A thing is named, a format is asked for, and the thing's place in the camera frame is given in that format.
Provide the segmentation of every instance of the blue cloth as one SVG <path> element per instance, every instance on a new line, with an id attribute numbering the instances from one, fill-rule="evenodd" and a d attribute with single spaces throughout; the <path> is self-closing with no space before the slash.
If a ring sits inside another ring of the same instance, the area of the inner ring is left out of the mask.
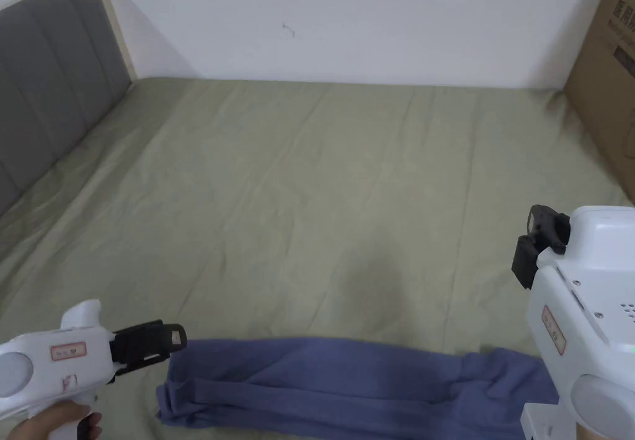
<path id="1" fill-rule="evenodd" d="M 524 440 L 527 402 L 557 403 L 518 352 L 447 356 L 347 339 L 189 341 L 157 388 L 164 424 L 337 440 Z"/>

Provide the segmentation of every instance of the headboard panel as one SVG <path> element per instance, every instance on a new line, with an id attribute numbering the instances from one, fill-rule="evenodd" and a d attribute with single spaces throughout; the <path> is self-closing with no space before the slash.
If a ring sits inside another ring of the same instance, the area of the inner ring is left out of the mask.
<path id="1" fill-rule="evenodd" d="M 0 213 L 129 86 L 102 0 L 21 0 L 0 11 Z"/>

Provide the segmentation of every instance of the white plastic housing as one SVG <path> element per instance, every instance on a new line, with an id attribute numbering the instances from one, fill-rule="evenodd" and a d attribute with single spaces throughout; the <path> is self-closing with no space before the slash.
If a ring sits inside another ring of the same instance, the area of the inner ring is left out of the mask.
<path id="1" fill-rule="evenodd" d="M 635 209 L 582 207 L 566 253 L 538 256 L 527 320 L 561 396 L 587 429 L 635 438 Z"/>

